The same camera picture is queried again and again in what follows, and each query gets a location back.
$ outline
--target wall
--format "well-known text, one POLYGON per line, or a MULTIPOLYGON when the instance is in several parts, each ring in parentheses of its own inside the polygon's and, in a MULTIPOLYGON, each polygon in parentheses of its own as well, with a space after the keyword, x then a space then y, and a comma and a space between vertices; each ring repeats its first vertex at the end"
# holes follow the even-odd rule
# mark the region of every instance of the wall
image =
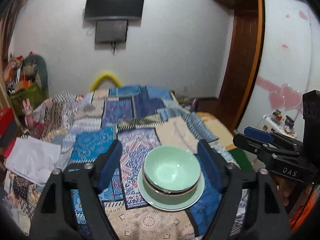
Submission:
POLYGON ((312 62, 307 91, 320 90, 320 24, 311 10, 309 17, 312 32, 312 62))
POLYGON ((49 93, 86 93, 101 71, 124 84, 153 84, 187 95, 216 95, 233 19, 213 0, 145 0, 141 23, 130 22, 124 47, 95 46, 86 0, 29 0, 14 31, 14 52, 41 54, 49 93))
POLYGON ((11 37, 11 41, 10 41, 10 45, 9 45, 9 49, 8 49, 8 56, 10 58, 10 55, 14 55, 14 38, 13 35, 11 37))

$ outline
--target green mat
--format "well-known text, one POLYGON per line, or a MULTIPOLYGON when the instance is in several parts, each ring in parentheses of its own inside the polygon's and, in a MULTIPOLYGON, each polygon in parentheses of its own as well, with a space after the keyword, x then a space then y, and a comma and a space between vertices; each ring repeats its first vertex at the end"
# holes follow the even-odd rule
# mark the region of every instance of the green mat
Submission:
POLYGON ((254 171, 251 163, 249 162, 247 156, 245 155, 244 151, 240 148, 234 148, 229 150, 228 152, 231 153, 233 158, 239 164, 240 168, 244 171, 254 171))

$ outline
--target person's hand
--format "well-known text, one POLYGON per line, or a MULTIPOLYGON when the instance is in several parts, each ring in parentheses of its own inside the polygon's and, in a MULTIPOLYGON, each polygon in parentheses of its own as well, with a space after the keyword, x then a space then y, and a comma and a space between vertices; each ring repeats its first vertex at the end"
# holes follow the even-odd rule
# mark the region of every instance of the person's hand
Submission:
MULTIPOLYGON (((278 193, 280 195, 281 198, 281 202, 284 206, 287 206, 289 204, 289 196, 291 195, 295 183, 288 181, 286 179, 280 178, 280 177, 275 177, 275 183, 278 186, 278 193)), ((298 205, 304 205, 309 194, 311 191, 311 185, 309 185, 308 187, 305 188, 305 190, 301 193, 300 198, 298 199, 298 205)))

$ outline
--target bed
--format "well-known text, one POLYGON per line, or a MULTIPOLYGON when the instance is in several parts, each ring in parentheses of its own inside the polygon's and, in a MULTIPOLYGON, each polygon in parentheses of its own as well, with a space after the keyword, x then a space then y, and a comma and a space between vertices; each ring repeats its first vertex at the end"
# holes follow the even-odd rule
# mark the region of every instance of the bed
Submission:
MULTIPOLYGON (((35 110, 35 119, 37 128, 31 135, 61 145, 62 158, 55 167, 68 172, 79 163, 93 162, 114 139, 122 143, 122 156, 113 167, 112 180, 98 195, 101 208, 121 240, 193 239, 205 233, 221 194, 212 187, 215 178, 208 175, 208 167, 201 162, 197 150, 200 139, 207 140, 227 162, 252 169, 219 120, 207 113, 189 112, 163 88, 135 85, 96 90, 84 96, 64 91, 44 101, 35 110), (187 148, 201 163, 205 190, 199 201, 186 210, 157 210, 139 193, 137 174, 146 154, 159 145, 187 148)), ((32 219, 43 188, 11 171, 7 171, 4 188, 12 206, 32 219)), ((77 230, 89 236, 78 190, 71 190, 70 197, 77 230)), ((231 234, 241 228, 247 201, 248 192, 243 190, 231 234)))

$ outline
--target green plate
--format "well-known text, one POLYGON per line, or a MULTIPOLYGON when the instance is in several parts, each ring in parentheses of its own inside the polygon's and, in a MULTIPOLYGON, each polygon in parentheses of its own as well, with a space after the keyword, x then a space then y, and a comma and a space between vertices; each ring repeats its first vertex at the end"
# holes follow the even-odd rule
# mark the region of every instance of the green plate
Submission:
POLYGON ((145 158, 144 174, 161 191, 182 192, 198 181, 201 168, 191 151, 174 146, 160 146, 145 158))
POLYGON ((204 177, 201 173, 198 185, 193 191, 181 196, 160 195, 146 185, 147 182, 144 181, 142 172, 143 170, 140 169, 138 174, 140 194, 145 201, 157 209, 164 211, 180 211, 186 209, 196 203, 204 191, 204 177))

